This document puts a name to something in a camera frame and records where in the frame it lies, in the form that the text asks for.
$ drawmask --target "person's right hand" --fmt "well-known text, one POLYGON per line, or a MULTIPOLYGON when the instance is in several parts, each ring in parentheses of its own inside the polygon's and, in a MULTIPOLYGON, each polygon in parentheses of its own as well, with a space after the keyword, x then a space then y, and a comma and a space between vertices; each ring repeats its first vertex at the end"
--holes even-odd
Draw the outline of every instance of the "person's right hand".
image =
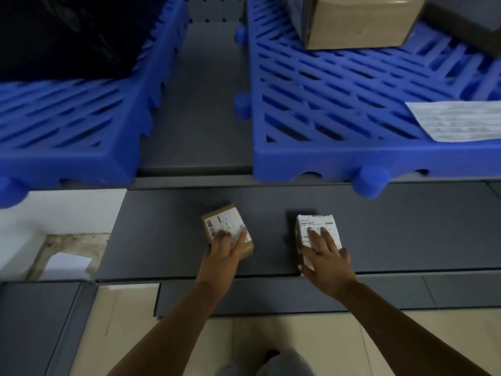
POLYGON ((314 230, 308 230, 315 250, 302 246, 297 251, 308 258, 315 268, 315 271, 312 271, 306 265, 301 265, 301 273, 322 292, 339 299, 351 284, 357 282, 357 277, 351 266, 348 250, 338 250, 334 239, 324 227, 320 232, 321 235, 314 230))

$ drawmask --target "black bag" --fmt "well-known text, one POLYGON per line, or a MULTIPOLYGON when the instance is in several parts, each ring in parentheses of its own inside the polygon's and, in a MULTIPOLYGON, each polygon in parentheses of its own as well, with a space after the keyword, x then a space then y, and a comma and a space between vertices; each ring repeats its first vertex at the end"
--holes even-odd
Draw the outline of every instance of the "black bag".
POLYGON ((124 78, 166 0, 0 0, 0 81, 124 78))

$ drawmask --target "beige floor tile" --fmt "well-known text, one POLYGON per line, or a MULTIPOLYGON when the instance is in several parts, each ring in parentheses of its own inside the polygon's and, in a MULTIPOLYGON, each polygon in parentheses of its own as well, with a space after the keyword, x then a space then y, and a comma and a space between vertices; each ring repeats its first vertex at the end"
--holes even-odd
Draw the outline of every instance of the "beige floor tile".
MULTIPOLYGON (((414 311, 407 314, 493 376, 501 376, 501 309, 414 311)), ((363 335, 373 376, 393 375, 365 330, 363 335)))
MULTIPOLYGON (((105 376, 157 323, 158 285, 100 288, 70 376, 105 376)), ((231 361, 232 319, 211 319, 193 350, 185 376, 212 376, 231 361)))
POLYGON ((350 314, 237 318, 234 359, 255 374, 269 349, 294 348, 318 376, 369 376, 361 328, 350 314))

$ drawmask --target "white paper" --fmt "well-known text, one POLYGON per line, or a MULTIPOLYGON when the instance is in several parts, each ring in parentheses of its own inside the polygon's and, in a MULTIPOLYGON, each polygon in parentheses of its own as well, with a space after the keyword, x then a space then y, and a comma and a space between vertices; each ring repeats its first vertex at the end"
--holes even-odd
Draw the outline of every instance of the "white paper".
POLYGON ((405 103, 419 125, 439 142, 501 138, 501 101, 405 103))
POLYGON ((89 274, 85 270, 91 260, 84 256, 56 253, 49 259, 39 280, 88 280, 89 274))
MULTIPOLYGON (((210 236, 214 238, 216 233, 223 230, 229 232, 233 239, 233 244, 239 238, 240 233, 245 228, 243 220, 238 213, 238 210, 233 207, 223 211, 222 213, 210 216, 205 219, 205 225, 209 230, 210 236)), ((247 232, 246 243, 252 241, 251 235, 247 232)))
MULTIPOLYGON (((332 215, 298 215, 297 225, 299 227, 299 241, 304 246, 309 246, 316 250, 315 246, 310 242, 310 236, 308 235, 308 229, 312 228, 316 233, 320 234, 320 228, 325 227, 327 231, 331 234, 332 239, 338 249, 341 249, 341 239, 339 238, 338 229, 336 227, 336 222, 334 221, 334 216, 332 215)), ((304 257, 304 263, 307 267, 313 269, 313 265, 310 260, 304 257)))

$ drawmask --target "blue pallet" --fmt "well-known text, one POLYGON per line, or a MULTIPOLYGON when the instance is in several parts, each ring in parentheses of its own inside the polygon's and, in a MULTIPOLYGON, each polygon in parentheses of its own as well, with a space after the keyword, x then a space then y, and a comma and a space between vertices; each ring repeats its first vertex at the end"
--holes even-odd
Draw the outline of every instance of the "blue pallet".
POLYGON ((279 0, 247 15, 257 180, 314 172, 375 197, 415 170, 501 174, 501 140, 434 142, 404 104, 501 100, 501 61, 424 23, 398 48, 306 51, 279 0))
POLYGON ((169 0, 127 79, 0 83, 0 207, 61 179, 129 184, 188 23, 185 1, 169 0))

